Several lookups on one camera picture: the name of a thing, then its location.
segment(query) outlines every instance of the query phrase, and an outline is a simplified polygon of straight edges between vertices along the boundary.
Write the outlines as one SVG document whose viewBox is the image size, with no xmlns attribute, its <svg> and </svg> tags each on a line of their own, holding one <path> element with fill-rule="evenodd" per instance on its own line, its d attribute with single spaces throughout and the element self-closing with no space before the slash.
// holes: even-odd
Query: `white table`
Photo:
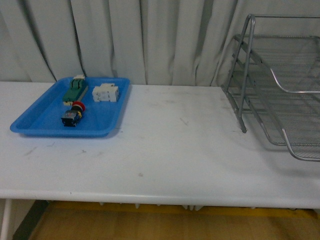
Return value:
<svg viewBox="0 0 320 240">
<path fill-rule="evenodd" d="M 11 123 L 50 83 L 0 82 L 0 198 L 320 209 L 320 163 L 242 133 L 219 87 L 130 86 L 103 138 L 26 137 Z"/>
</svg>

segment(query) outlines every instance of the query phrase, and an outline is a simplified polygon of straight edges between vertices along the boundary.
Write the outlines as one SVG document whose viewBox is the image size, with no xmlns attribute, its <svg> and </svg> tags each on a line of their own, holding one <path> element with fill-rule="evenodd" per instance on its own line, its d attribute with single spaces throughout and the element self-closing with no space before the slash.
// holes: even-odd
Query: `blue tray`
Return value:
<svg viewBox="0 0 320 240">
<path fill-rule="evenodd" d="M 64 126 L 61 116 L 70 106 L 65 106 L 63 95 L 69 89 L 72 77 L 63 78 L 50 87 L 10 126 L 15 133 L 44 137 L 104 137 L 117 124 L 128 92 L 130 81 L 126 78 L 86 77 L 89 89 L 81 100 L 85 105 L 83 117 L 76 127 Z M 114 83 L 119 89 L 117 102 L 93 100 L 92 91 L 102 83 Z"/>
</svg>

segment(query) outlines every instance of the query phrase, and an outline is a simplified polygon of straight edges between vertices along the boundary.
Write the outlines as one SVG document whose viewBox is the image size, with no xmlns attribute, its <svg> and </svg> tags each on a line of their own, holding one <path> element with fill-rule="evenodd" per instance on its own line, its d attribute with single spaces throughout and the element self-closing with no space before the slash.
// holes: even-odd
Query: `wire rack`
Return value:
<svg viewBox="0 0 320 240">
<path fill-rule="evenodd" d="M 242 34 L 234 37 L 238 47 L 222 89 L 244 133 L 242 114 L 248 107 L 272 144 L 287 146 L 299 160 L 320 162 L 319 38 L 254 35 L 256 17 L 289 18 L 247 17 Z"/>
</svg>

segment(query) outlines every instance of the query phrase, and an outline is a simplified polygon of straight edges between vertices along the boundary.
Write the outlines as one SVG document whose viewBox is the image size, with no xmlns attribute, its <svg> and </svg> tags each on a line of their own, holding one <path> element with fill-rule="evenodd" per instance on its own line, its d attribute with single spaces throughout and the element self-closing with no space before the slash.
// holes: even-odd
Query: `white curtain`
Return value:
<svg viewBox="0 0 320 240">
<path fill-rule="evenodd" d="M 0 81 L 85 74 L 132 84 L 219 86 L 249 13 L 319 15 L 316 0 L 1 0 Z M 317 34 L 263 19 L 256 32 Z"/>
</svg>

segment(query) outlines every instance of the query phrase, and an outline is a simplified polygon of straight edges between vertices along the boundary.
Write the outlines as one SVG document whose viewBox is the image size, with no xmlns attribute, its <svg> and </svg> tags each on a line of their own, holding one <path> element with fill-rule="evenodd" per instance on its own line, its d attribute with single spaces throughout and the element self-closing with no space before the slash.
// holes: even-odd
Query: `white connector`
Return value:
<svg viewBox="0 0 320 240">
<path fill-rule="evenodd" d="M 119 98 L 119 88 L 114 83 L 103 83 L 94 87 L 92 96 L 95 102 L 116 102 Z"/>
</svg>

